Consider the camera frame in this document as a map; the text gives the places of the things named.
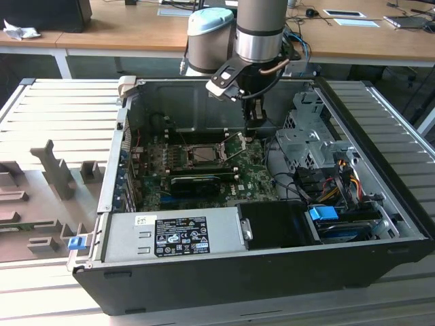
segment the motherboard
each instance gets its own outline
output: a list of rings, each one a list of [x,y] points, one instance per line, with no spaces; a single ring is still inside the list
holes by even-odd
[[[154,139],[138,155],[138,211],[169,211],[235,206],[277,199],[264,165],[264,146],[241,133],[220,143],[180,144]]]

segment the yellow wire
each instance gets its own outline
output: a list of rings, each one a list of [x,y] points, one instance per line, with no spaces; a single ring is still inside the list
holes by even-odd
[[[357,181],[356,179],[351,178],[351,181],[355,184],[356,186],[356,196],[360,199],[360,187],[361,184],[359,181]]]
[[[326,196],[324,196],[320,202],[323,202],[329,198],[331,198],[333,195],[335,195],[338,192],[338,188],[334,188],[329,194],[327,194]]]

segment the warning label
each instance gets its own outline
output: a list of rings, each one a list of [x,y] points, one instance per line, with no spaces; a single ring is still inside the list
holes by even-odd
[[[157,257],[209,253],[209,235],[205,217],[156,220]]]

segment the wooden desk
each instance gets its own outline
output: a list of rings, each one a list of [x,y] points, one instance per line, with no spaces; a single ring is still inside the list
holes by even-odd
[[[58,48],[184,51],[186,17],[157,16],[158,4],[91,0],[92,20],[84,33],[63,33]]]
[[[46,31],[41,34],[41,37],[34,39],[23,39],[18,41],[17,39],[11,39],[3,31],[0,33],[0,46],[29,46],[36,48],[55,48],[56,41],[62,35],[62,32]]]
[[[0,33],[0,52],[53,55],[64,78],[71,78],[67,56],[181,58],[187,40],[186,17],[157,16],[157,3],[125,6],[123,1],[90,2],[93,14],[85,32],[42,31],[43,37],[25,41]],[[322,17],[328,18],[323,9],[360,11],[367,16],[364,19],[402,14],[387,7],[384,0],[304,0],[304,3],[314,5]],[[406,10],[431,8],[414,1],[401,1],[400,5]],[[305,17],[306,9],[299,6],[288,10],[288,16]],[[386,21],[376,21],[379,28],[339,26],[332,19],[328,22],[331,26],[322,19],[305,19],[301,26],[304,39],[311,45],[311,62],[412,67],[431,67],[435,63],[435,35],[394,30]],[[289,24],[294,31],[298,30],[296,24]]]
[[[384,16],[401,16],[400,10],[387,7],[384,0],[304,0],[313,5],[324,18],[331,18],[323,10],[352,10],[363,13],[380,26],[356,27],[340,26],[334,20],[305,19],[301,25],[304,40],[311,45],[313,62],[356,63],[366,61],[372,65],[425,65],[435,63],[435,35],[425,31],[395,30]],[[401,1],[404,9],[429,10],[430,5],[413,1]],[[307,7],[300,6],[288,10],[288,16],[304,16]],[[296,23],[289,25],[298,31]]]

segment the desktop computer case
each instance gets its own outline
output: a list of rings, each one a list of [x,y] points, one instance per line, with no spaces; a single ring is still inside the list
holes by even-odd
[[[300,247],[291,253],[265,251],[257,255],[125,266],[92,266],[91,262],[75,267],[74,278],[104,313],[155,312],[367,287],[392,268],[419,261],[435,249],[432,219],[330,85],[321,79],[311,85],[321,92],[335,118],[358,142],[424,238],[376,245],[355,242],[350,247],[338,245],[324,250]],[[105,213],[104,223],[110,223],[110,216]]]

